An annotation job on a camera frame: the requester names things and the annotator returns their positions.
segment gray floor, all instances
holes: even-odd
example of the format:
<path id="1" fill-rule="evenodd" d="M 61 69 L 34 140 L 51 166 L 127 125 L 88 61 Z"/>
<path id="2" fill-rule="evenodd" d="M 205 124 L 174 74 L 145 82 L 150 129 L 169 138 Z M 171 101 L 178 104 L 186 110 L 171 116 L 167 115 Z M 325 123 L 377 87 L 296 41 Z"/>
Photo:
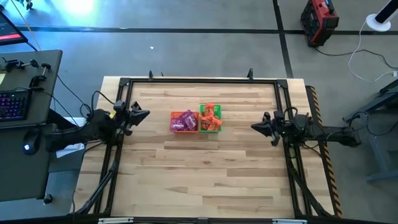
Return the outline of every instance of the gray floor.
<path id="1" fill-rule="evenodd" d="M 34 11 L 26 12 L 32 26 L 90 26 L 145 28 L 220 28 L 276 29 L 272 0 L 148 0 L 148 1 L 56 1 L 34 0 Z M 279 0 L 285 29 L 301 29 L 299 15 L 306 0 Z M 340 15 L 338 30 L 359 30 L 369 13 L 376 13 L 387 0 L 334 0 Z M 19 26 L 19 15 L 9 3 L 5 13 Z M 398 20 L 392 21 L 398 30 Z M 25 33 L 35 44 L 29 33 Z M 243 77 L 249 68 L 255 77 L 285 78 L 285 67 L 277 34 L 128 34 L 36 32 L 42 50 L 62 49 L 59 75 L 85 102 L 101 86 L 105 75 L 155 75 Z M 317 89 L 325 125 L 342 125 L 341 117 L 365 104 L 377 91 L 394 80 L 386 76 L 376 83 L 361 81 L 348 70 L 349 56 L 327 57 L 307 47 L 302 35 L 287 35 L 287 48 L 295 78 Z M 383 54 L 389 63 L 398 66 L 396 36 L 364 36 L 362 47 Z M 334 35 L 320 49 L 330 54 L 352 51 L 357 35 Z M 0 47 L 1 52 L 30 51 L 26 45 Z M 359 53 L 353 69 L 374 79 L 388 71 L 374 55 Z M 78 116 L 79 103 L 57 84 L 57 97 L 72 115 Z M 397 118 L 373 116 L 375 131 L 383 132 Z M 385 148 L 396 145 L 392 132 L 383 138 Z M 364 144 L 348 148 L 330 144 L 330 154 L 340 193 L 343 216 L 361 220 L 397 223 L 398 179 L 369 184 L 365 177 L 377 172 L 366 132 Z M 79 155 L 65 158 L 78 163 Z M 66 214 L 76 184 L 78 169 L 52 173 L 48 191 L 56 200 L 42 206 L 35 200 L 0 203 L 0 220 Z"/>

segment wooden tabletop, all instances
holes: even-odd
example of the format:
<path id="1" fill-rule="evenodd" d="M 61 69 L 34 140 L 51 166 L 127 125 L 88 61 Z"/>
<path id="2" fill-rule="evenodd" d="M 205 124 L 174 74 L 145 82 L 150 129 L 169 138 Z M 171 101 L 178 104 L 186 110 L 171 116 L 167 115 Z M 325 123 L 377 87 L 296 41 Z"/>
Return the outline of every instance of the wooden tabletop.
<path id="1" fill-rule="evenodd" d="M 104 77 L 101 92 L 111 100 L 116 99 L 119 79 Z M 310 113 L 304 81 L 287 81 L 292 106 Z M 282 144 L 272 147 L 270 138 L 250 128 L 265 111 L 277 109 L 272 85 L 135 83 L 131 101 L 150 115 L 124 138 L 112 216 L 294 217 Z M 222 132 L 169 131 L 171 111 L 198 111 L 203 103 L 222 106 Z M 111 111 L 112 105 L 100 97 L 97 108 Z M 104 149 L 85 155 L 75 193 L 77 208 L 98 185 Z M 308 188 L 333 213 L 321 158 L 302 149 L 302 159 Z M 303 211 L 301 191 L 298 196 Z"/>

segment orange basket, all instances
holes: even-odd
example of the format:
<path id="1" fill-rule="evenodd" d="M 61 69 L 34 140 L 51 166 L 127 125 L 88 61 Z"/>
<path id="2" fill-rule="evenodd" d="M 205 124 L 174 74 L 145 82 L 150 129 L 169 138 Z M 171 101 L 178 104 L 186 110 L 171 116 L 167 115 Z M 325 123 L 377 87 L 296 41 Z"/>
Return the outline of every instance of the orange basket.
<path id="1" fill-rule="evenodd" d="M 172 122 L 172 119 L 178 118 L 181 114 L 184 112 L 172 112 L 170 115 L 170 124 Z M 199 132 L 199 112 L 192 112 L 194 117 L 197 120 L 197 129 L 195 131 L 172 131 L 170 127 L 170 131 L 174 133 L 198 133 Z"/>

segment computer mouse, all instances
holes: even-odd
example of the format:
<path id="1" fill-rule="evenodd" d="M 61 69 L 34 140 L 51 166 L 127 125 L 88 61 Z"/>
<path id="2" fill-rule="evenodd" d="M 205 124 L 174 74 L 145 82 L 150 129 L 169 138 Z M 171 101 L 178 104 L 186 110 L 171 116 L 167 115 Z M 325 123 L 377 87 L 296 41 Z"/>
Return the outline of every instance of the computer mouse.
<path id="1" fill-rule="evenodd" d="M 26 132 L 22 143 L 22 150 L 27 155 L 34 155 L 40 147 L 40 129 L 32 128 Z"/>

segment yellow and black caution tape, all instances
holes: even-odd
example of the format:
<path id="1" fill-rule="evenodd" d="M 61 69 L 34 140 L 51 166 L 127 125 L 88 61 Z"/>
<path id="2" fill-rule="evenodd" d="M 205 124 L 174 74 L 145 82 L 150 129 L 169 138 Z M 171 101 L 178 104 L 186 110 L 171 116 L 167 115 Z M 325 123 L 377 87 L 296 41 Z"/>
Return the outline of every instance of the yellow and black caution tape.
<path id="1" fill-rule="evenodd" d="M 315 105 L 315 111 L 317 112 L 318 123 L 320 125 L 322 125 L 321 112 L 320 112 L 320 109 L 319 109 L 317 93 L 316 93 L 314 87 L 312 87 L 312 86 L 311 86 L 311 90 L 312 90 L 312 96 L 313 96 L 313 101 L 314 101 L 314 105 Z M 330 160 L 328 146 L 323 145 L 323 149 L 324 149 L 324 152 L 325 152 L 326 167 L 327 167 L 327 172 L 329 174 L 329 180 L 330 180 L 330 184 L 331 184 L 331 191 L 333 192 L 332 197 L 335 199 L 337 216 L 340 217 L 340 218 L 343 218 L 343 214 L 341 212 L 341 204 L 340 204 L 340 200 L 338 198 L 337 186 L 336 186 L 336 181 L 335 181 L 335 174 L 333 173 L 333 168 L 331 166 L 331 160 Z"/>

